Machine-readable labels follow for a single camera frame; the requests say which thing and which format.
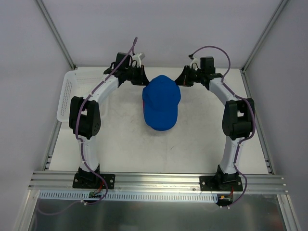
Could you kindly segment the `blue cap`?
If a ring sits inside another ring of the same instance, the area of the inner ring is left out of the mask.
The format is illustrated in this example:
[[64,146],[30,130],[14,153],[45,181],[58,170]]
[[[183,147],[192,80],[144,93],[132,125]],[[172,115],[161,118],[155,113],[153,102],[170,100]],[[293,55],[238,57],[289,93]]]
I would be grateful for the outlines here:
[[142,90],[142,101],[145,102],[144,121],[149,127],[167,131],[175,126],[181,92],[174,80],[165,75],[153,78]]

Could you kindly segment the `white plastic basket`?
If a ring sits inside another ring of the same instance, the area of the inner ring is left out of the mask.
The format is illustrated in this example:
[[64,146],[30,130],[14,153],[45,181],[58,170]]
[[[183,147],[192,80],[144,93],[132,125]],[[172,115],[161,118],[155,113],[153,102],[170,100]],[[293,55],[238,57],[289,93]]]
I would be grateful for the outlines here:
[[82,97],[88,94],[103,79],[102,67],[79,67],[65,74],[57,110],[57,120],[69,122],[70,102],[74,96]]

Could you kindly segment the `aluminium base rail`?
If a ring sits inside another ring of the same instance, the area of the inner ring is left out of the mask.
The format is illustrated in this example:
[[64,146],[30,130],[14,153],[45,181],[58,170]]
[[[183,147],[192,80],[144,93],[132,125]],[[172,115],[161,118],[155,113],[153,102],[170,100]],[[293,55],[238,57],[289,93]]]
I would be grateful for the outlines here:
[[[210,174],[115,173],[115,192],[199,193]],[[28,184],[30,190],[71,190],[73,171],[35,171]],[[246,175],[241,178],[247,194],[288,194],[284,177],[279,175]]]

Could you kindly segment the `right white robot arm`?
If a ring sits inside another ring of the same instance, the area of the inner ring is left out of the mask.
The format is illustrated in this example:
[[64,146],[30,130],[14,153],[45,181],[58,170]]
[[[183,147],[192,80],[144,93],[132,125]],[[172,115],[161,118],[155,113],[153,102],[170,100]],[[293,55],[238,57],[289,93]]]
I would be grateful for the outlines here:
[[224,81],[224,75],[216,73],[213,57],[196,58],[189,55],[191,63],[184,66],[175,80],[176,84],[191,87],[202,84],[224,105],[222,130],[226,136],[223,158],[218,165],[215,184],[220,190],[227,190],[239,176],[237,160],[242,145],[255,133],[255,104],[251,98],[238,96]]

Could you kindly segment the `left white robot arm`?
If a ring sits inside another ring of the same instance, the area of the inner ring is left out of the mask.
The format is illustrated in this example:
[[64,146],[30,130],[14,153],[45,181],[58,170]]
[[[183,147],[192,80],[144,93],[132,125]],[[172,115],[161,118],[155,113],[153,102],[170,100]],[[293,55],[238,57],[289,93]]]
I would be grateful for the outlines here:
[[125,81],[136,86],[149,84],[144,65],[141,64],[144,57],[143,52],[132,55],[119,52],[116,60],[103,72],[102,79],[88,95],[74,96],[71,99],[69,127],[78,141],[81,156],[77,177],[82,178],[91,188],[97,187],[101,181],[95,144],[102,123],[100,106]]

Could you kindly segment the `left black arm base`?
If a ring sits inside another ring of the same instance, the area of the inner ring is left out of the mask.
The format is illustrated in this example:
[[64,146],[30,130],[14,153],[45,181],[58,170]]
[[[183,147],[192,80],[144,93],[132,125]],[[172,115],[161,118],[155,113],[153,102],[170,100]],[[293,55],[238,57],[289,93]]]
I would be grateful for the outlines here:
[[[100,176],[105,180],[107,188],[113,190],[115,186],[115,174],[105,174],[100,173]],[[90,173],[89,177],[83,177],[81,174],[76,173],[74,175],[74,180],[72,187],[75,189],[98,189],[102,183],[102,180]]]

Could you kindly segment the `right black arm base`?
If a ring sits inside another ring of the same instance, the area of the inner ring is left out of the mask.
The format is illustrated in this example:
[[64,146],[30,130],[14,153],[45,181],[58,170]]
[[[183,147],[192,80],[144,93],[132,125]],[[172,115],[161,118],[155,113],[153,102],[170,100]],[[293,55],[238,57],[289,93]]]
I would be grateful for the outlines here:
[[216,192],[242,192],[243,184],[240,177],[235,181],[219,182],[215,176],[200,176],[199,177],[200,190],[203,192],[216,191]]

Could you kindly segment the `right aluminium frame post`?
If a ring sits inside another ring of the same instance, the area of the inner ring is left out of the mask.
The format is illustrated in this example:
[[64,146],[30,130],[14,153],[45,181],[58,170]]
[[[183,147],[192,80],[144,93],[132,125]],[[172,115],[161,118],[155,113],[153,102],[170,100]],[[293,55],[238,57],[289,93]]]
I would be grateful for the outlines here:
[[241,70],[244,73],[252,61],[254,60],[255,56],[257,55],[258,51],[261,49],[265,39],[269,35],[270,31],[273,29],[274,25],[276,24],[277,20],[280,18],[281,14],[283,13],[285,7],[289,3],[289,0],[281,0],[276,7],[274,13],[270,17],[269,21],[267,22],[265,28],[263,29],[260,37],[258,38],[256,44],[254,45],[252,51],[250,52],[247,60],[245,61],[244,65],[242,66]]

